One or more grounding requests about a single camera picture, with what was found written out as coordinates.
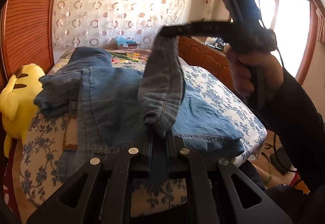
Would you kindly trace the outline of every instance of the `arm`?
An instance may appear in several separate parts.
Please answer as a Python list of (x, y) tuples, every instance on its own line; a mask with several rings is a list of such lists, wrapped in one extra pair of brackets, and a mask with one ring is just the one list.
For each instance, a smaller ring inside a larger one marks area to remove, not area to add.
[(283, 73), (282, 86), (260, 114), (311, 191), (325, 183), (323, 120), (301, 85), (286, 70)]
[(270, 53), (245, 55), (227, 53), (234, 87), (249, 97), (254, 91), (245, 65), (264, 69), (268, 102), (260, 112), (262, 118), (280, 138), (290, 160), (298, 169), (309, 190), (325, 182), (322, 153), (325, 148), (323, 121), (300, 84)]

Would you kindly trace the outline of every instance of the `cabinet door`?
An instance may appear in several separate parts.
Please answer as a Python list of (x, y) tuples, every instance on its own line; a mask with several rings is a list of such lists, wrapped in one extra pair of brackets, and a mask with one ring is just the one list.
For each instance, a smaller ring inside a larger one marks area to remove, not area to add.
[(208, 70), (215, 77), (218, 77), (218, 70), (221, 67), (221, 64), (222, 63), (211, 54), (203, 54), (201, 67)]
[(222, 82), (230, 91), (235, 91), (232, 85), (232, 78), (230, 74), (230, 69), (227, 65), (223, 65), (218, 74), (218, 79)]
[(190, 49), (191, 47), (186, 39), (184, 37), (180, 37), (178, 42), (178, 54), (179, 57), (181, 57), (185, 62), (187, 62), (189, 57)]
[(201, 66), (200, 61), (202, 57), (202, 50), (198, 45), (191, 45), (190, 53), (188, 55), (187, 63), (192, 66)]

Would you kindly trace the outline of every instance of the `metal screw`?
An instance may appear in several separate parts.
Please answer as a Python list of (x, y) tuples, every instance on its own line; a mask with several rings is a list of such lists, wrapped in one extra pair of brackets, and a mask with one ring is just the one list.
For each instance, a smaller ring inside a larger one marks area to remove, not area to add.
[(91, 160), (90, 160), (90, 164), (92, 164), (92, 165), (97, 165), (99, 163), (100, 163), (100, 159), (97, 157), (91, 158)]
[(137, 148), (130, 148), (129, 149), (129, 154), (137, 154), (139, 152), (139, 150)]
[(188, 148), (182, 148), (179, 150), (181, 154), (188, 155), (191, 151)]
[(226, 159), (226, 158), (220, 158), (218, 160), (219, 164), (221, 165), (228, 165), (229, 164), (229, 161)]

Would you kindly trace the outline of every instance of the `bed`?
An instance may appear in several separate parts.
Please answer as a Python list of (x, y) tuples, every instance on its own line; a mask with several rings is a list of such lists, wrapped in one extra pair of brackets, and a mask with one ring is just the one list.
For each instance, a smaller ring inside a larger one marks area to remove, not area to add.
[[(144, 70), (149, 51), (127, 50), (110, 51), (113, 67)], [(49, 74), (66, 65), (73, 50), (65, 52)], [(189, 66), (181, 60), (185, 79), (200, 96), (230, 118), (233, 125), (242, 133), (244, 153), (233, 159), (240, 166), (247, 159), (258, 159), (267, 135), (266, 129), (255, 115), (219, 80), (207, 70)], [(58, 160), (63, 149), (74, 148), (76, 142), (77, 119), (62, 115), (46, 119), (41, 113), (33, 118), (25, 145), (17, 141), (10, 152), (12, 174), (6, 182), (12, 181), (14, 194), (9, 192), (9, 201), (17, 205), (12, 209), (22, 223), (30, 214), (53, 194), (61, 185), (58, 173)], [(187, 202), (185, 179), (167, 179), (155, 185), (141, 184), (132, 193), (131, 217), (148, 215), (168, 210)]]

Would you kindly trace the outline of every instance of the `black sleeve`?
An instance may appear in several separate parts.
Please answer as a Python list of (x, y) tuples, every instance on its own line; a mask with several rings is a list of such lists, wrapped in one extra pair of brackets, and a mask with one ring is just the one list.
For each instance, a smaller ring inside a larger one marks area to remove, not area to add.
[(283, 74), (283, 85), (260, 114), (312, 191), (325, 182), (323, 120), (301, 85), (285, 69)]

